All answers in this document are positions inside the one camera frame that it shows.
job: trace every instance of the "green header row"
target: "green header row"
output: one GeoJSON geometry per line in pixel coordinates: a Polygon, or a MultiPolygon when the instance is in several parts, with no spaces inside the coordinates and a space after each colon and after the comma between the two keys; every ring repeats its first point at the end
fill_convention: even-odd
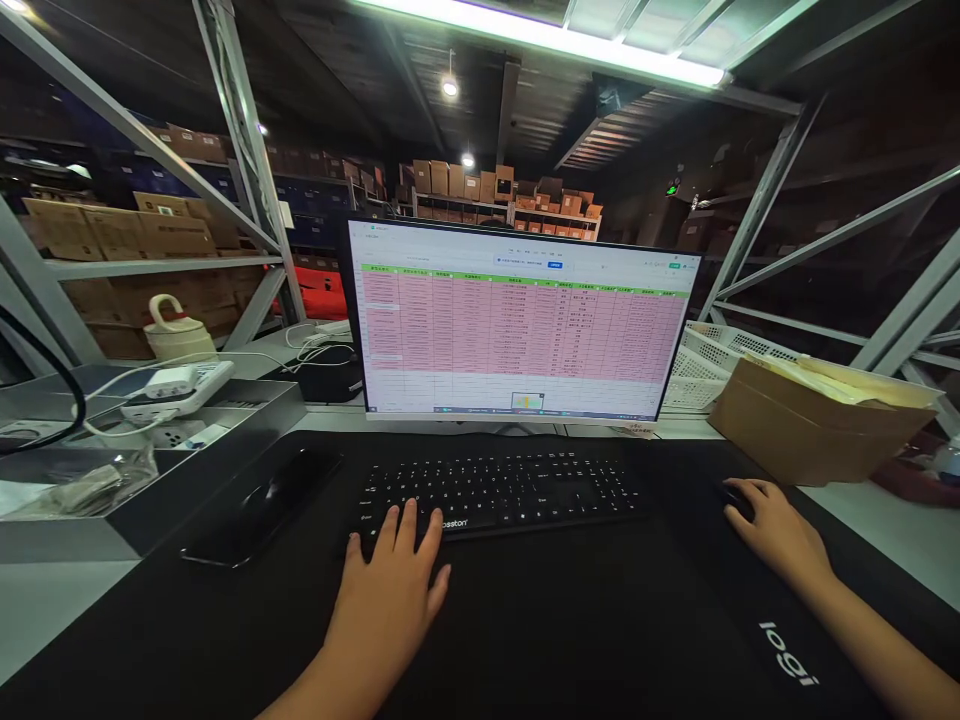
{"type": "Polygon", "coordinates": [[[428,277],[453,278],[454,280],[486,280],[488,282],[503,282],[513,285],[542,285],[544,287],[561,287],[572,290],[599,290],[600,292],[629,293],[631,295],[661,295],[667,297],[690,297],[690,293],[674,292],[672,290],[651,290],[649,288],[628,288],[616,285],[588,285],[585,283],[556,282],[538,278],[517,278],[507,275],[479,275],[477,273],[448,273],[441,270],[422,270],[420,268],[401,268],[390,265],[361,265],[366,272],[389,272],[400,275],[423,275],[428,277]]]}

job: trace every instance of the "computer monitor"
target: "computer monitor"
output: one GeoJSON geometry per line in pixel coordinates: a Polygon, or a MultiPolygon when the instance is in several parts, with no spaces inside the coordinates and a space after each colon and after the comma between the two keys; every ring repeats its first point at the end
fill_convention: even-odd
{"type": "Polygon", "coordinates": [[[629,425],[657,419],[700,257],[348,220],[340,262],[368,418],[629,425]]]}

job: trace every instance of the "white desk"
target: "white desk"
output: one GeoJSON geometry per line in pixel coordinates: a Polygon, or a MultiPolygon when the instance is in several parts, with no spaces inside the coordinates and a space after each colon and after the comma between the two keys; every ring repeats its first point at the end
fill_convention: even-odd
{"type": "MultiPolygon", "coordinates": [[[[309,327],[291,332],[294,344],[311,334],[309,327]]],[[[286,362],[297,350],[278,331],[243,348],[286,362]]],[[[235,356],[236,377],[256,379],[276,367],[267,358],[235,356]]],[[[702,413],[663,413],[656,432],[663,440],[721,440],[702,413]]],[[[311,406],[293,430],[326,432],[407,432],[460,434],[490,432],[489,423],[370,421],[362,395],[347,405],[311,406]]],[[[538,432],[566,429],[572,437],[610,437],[610,428],[543,424],[538,432]]],[[[960,610],[960,512],[905,502],[865,482],[804,488],[880,552],[913,575],[954,609],[960,610]]],[[[0,565],[0,683],[39,652],[90,605],[132,570],[136,562],[0,565]]]]}

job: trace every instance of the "computer mouse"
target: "computer mouse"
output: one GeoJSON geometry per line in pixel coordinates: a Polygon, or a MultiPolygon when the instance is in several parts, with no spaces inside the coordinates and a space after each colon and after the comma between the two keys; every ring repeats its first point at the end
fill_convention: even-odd
{"type": "Polygon", "coordinates": [[[740,492],[740,488],[733,485],[725,485],[722,482],[714,483],[714,488],[724,506],[733,505],[740,511],[740,514],[743,515],[744,520],[753,522],[753,518],[756,515],[753,511],[753,505],[751,505],[746,496],[740,492]]]}

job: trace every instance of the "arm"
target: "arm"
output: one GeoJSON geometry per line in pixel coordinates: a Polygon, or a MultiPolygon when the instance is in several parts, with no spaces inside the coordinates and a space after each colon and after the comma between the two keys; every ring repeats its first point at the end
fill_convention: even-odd
{"type": "Polygon", "coordinates": [[[817,531],[780,488],[762,480],[727,482],[756,512],[750,523],[736,508],[724,508],[734,529],[819,618],[887,708],[898,717],[957,717],[960,684],[840,582],[817,531]]]}
{"type": "Polygon", "coordinates": [[[347,545],[340,593],[323,647],[297,681],[260,715],[261,720],[369,720],[413,660],[443,605],[450,566],[430,571],[440,548],[443,515],[413,551],[417,504],[390,508],[368,565],[354,533],[347,545]]]}

